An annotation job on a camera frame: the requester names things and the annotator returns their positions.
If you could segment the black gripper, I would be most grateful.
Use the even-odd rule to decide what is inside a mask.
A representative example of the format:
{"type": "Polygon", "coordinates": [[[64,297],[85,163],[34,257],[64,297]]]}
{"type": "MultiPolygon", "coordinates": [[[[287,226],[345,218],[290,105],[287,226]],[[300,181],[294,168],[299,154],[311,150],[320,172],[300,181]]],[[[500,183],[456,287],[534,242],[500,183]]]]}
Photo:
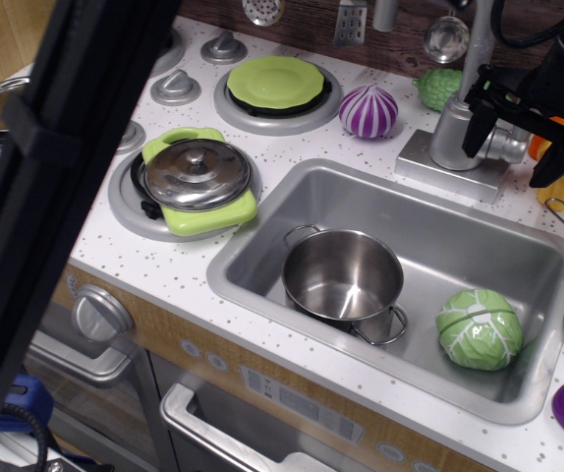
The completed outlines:
{"type": "Polygon", "coordinates": [[[465,102],[472,117],[462,149],[467,157],[481,150],[496,122],[502,120],[539,135],[542,155],[529,185],[545,188],[564,176],[564,74],[483,64],[465,102]]]}

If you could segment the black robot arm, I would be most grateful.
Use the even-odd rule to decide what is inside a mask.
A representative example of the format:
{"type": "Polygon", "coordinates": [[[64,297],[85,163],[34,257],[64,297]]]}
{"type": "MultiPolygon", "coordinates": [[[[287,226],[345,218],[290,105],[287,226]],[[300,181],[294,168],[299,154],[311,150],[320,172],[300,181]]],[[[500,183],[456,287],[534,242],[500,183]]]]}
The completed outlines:
{"type": "Polygon", "coordinates": [[[462,149],[467,156],[476,156],[499,119],[538,135],[551,145],[536,165],[530,186],[543,188],[564,176],[564,19],[535,35],[511,39],[502,33],[503,9],[502,1],[491,7],[490,27],[497,40],[512,48],[548,39],[553,43],[531,70],[479,66],[479,78],[465,98],[473,116],[462,149]]]}

